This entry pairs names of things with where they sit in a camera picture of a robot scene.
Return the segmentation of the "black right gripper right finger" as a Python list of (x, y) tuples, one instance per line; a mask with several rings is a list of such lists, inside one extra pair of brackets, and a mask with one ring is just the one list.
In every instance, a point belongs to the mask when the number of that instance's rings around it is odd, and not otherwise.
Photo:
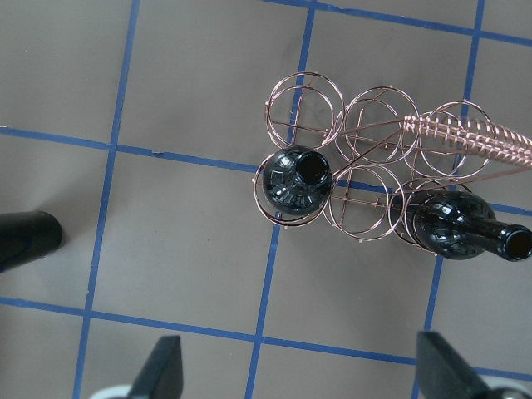
[(416, 336), (416, 379), (428, 399), (494, 398), (489, 386), (438, 333)]

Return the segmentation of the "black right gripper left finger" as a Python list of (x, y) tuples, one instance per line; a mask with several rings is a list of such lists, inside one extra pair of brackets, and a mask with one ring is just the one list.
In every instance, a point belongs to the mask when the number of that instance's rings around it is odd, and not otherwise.
[(127, 398), (181, 398), (184, 390), (181, 341), (161, 337), (134, 380)]

